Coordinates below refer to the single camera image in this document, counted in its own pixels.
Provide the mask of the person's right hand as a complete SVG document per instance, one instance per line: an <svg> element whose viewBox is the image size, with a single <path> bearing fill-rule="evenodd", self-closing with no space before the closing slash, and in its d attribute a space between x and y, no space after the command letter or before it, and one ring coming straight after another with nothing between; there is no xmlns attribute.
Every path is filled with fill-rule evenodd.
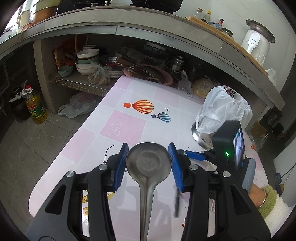
<svg viewBox="0 0 296 241"><path fill-rule="evenodd" d="M262 204L265 202L266 192L263 189L256 186L255 184L252 184L252 187L250 189L248 196L251 199L251 201L254 203L254 205L257 208L260 208L260 206L262 206Z"/></svg>

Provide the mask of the right forearm fuzzy sleeve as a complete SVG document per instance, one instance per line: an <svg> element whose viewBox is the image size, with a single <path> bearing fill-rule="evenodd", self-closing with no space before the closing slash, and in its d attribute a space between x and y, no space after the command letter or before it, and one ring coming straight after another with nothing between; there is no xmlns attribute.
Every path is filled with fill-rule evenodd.
<svg viewBox="0 0 296 241"><path fill-rule="evenodd" d="M292 208L284 203L271 186L268 185L260 189L264 191L265 196L258 210L266 222L271 236L274 236L291 214Z"/></svg>

